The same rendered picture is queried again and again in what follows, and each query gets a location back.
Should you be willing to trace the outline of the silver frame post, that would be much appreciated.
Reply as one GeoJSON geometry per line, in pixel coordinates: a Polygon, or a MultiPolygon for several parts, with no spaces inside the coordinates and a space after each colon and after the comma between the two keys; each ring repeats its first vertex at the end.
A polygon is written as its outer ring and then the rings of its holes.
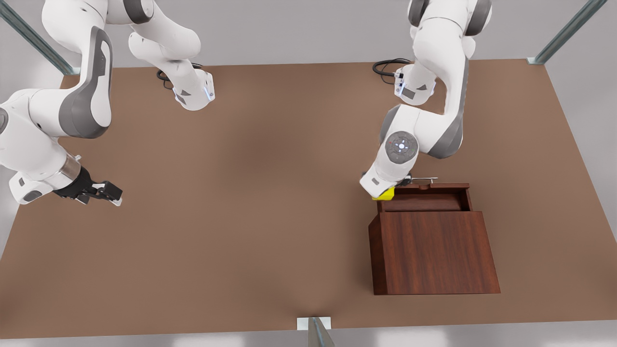
{"type": "Polygon", "coordinates": [[[297,330],[308,333],[308,347],[335,347],[329,330],[332,329],[330,317],[297,318],[297,330]]]}
{"type": "Polygon", "coordinates": [[[26,42],[31,44],[48,62],[63,75],[79,75],[80,68],[71,66],[52,46],[44,40],[5,0],[0,0],[0,17],[26,42]]]}
{"type": "Polygon", "coordinates": [[[527,63],[546,64],[607,2],[608,0],[588,0],[536,56],[526,58],[527,63]]]}

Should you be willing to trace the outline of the dark wooden drawer silver handle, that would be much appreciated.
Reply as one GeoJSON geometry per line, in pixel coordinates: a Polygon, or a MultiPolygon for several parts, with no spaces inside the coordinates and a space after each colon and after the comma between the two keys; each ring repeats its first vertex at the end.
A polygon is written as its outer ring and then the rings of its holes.
{"type": "Polygon", "coordinates": [[[395,187],[391,200],[377,200],[377,211],[447,212],[472,211],[469,184],[407,184],[395,187]]]}

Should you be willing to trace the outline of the dark wooden cabinet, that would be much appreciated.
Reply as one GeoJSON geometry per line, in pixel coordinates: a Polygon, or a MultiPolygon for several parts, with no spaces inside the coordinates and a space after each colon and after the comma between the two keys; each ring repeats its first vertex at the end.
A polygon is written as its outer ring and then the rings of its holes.
{"type": "Polygon", "coordinates": [[[481,212],[381,212],[369,243],[376,295],[500,293],[481,212]]]}

